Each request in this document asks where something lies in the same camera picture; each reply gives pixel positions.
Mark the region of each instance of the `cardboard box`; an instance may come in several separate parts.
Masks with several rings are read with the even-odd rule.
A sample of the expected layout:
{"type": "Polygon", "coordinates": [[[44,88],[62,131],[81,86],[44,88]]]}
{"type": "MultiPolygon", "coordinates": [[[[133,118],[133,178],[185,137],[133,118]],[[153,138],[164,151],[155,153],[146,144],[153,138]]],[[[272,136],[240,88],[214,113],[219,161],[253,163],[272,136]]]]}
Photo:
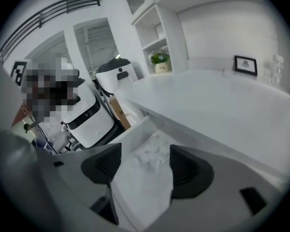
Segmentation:
{"type": "Polygon", "coordinates": [[[110,105],[112,106],[113,110],[115,111],[116,115],[120,119],[121,124],[127,130],[131,127],[130,123],[127,121],[127,118],[122,111],[115,95],[110,98],[110,105]]]}

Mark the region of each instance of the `white desk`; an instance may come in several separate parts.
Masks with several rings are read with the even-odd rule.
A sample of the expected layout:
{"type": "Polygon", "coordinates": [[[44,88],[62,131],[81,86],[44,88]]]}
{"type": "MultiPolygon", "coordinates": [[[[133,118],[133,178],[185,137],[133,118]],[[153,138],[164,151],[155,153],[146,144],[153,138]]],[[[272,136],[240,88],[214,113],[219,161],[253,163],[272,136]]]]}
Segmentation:
{"type": "Polygon", "coordinates": [[[290,176],[290,100],[279,90],[223,72],[189,70],[144,78],[115,95],[290,176]]]}

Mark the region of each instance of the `framed picture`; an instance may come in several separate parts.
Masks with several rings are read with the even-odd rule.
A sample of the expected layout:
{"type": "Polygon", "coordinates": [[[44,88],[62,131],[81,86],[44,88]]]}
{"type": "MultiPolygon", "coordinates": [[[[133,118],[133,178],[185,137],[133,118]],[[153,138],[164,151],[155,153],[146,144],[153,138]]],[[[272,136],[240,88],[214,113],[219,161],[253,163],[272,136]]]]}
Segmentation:
{"type": "Polygon", "coordinates": [[[235,71],[250,75],[258,75],[257,61],[253,58],[234,56],[235,71]]]}

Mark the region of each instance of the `cable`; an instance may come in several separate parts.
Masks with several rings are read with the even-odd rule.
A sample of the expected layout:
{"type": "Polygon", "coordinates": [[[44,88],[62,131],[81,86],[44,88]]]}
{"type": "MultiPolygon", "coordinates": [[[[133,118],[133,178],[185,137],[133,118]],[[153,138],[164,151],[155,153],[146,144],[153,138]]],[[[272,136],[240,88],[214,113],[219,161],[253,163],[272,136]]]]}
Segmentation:
{"type": "Polygon", "coordinates": [[[39,132],[41,133],[43,139],[46,141],[47,145],[56,153],[56,155],[58,155],[57,151],[48,142],[48,139],[47,139],[46,135],[44,134],[44,131],[42,130],[42,128],[39,125],[37,125],[36,127],[38,128],[39,132]]]}

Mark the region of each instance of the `railing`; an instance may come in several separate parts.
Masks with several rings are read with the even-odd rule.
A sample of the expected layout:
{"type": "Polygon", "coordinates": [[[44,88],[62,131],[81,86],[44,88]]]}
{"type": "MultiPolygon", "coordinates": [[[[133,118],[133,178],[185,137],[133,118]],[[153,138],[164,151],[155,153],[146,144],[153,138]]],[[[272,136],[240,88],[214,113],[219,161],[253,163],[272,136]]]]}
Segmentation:
{"type": "Polygon", "coordinates": [[[3,64],[19,43],[34,30],[40,29],[46,22],[64,13],[93,5],[100,6],[100,0],[61,0],[35,13],[21,24],[4,42],[0,49],[0,61],[3,64]]]}

